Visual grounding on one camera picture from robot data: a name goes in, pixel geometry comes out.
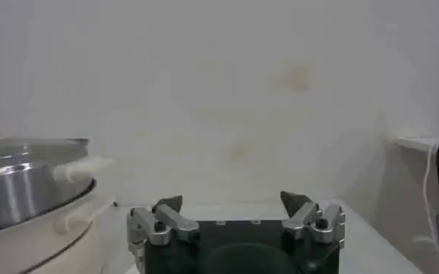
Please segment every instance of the stain on wall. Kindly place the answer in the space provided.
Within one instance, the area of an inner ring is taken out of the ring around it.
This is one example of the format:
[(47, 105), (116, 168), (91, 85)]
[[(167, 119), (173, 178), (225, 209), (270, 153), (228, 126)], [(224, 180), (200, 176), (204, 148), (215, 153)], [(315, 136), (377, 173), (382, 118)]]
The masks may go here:
[(301, 94), (312, 88), (312, 66), (309, 64), (298, 64), (291, 67), (278, 80), (278, 87), (281, 90), (290, 90)]
[(234, 141), (230, 145), (229, 160), (234, 165), (239, 165), (249, 158), (253, 145), (249, 141)]

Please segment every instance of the white cable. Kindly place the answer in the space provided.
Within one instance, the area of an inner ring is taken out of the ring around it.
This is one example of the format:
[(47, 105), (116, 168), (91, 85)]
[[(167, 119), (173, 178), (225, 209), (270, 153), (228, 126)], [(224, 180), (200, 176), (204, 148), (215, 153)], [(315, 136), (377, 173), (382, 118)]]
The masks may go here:
[(429, 181), (428, 177), (429, 177), (429, 172), (431, 170), (432, 154), (433, 151), (435, 151), (437, 145), (438, 143), (435, 142), (433, 145), (430, 145), (428, 149), (428, 156), (426, 157), (426, 172), (425, 172), (425, 176), (423, 177), (423, 199), (425, 201), (426, 215), (428, 217), (429, 230), (433, 238), (433, 244), (435, 245), (436, 252), (439, 254), (438, 237), (436, 236), (435, 226), (432, 221), (431, 206), (428, 200), (428, 181)]

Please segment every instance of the white wall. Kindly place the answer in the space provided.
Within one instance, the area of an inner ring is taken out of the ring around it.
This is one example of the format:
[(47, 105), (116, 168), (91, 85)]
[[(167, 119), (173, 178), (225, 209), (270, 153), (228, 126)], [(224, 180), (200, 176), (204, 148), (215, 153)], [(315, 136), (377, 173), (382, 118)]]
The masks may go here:
[(439, 0), (0, 0), (0, 120), (90, 137), (124, 203), (290, 190), (373, 222), (388, 138), (439, 134)]

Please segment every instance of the stainless steel bowl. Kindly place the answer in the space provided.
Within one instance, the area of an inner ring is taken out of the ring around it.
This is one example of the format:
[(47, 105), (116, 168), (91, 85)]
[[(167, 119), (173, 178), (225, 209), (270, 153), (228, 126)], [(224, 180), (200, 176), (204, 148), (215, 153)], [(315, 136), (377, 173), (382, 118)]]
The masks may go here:
[(64, 206), (90, 192), (92, 178), (59, 182), (58, 166), (88, 155), (87, 139), (0, 140), (0, 229)]

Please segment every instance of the white table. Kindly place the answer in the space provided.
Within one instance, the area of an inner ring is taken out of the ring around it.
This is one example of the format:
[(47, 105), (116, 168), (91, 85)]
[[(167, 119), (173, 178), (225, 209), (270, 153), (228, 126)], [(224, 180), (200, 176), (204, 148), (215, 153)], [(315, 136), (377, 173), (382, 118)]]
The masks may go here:
[[(347, 216), (347, 239), (341, 251), (340, 274), (422, 274), (375, 229), (340, 200), (320, 203), (342, 205)], [(127, 251), (126, 213), (128, 208), (112, 209), (100, 219), (107, 260), (104, 274), (137, 274), (133, 256)], [(287, 218), (280, 201), (231, 205), (184, 206), (185, 217), (196, 220), (242, 220)]]

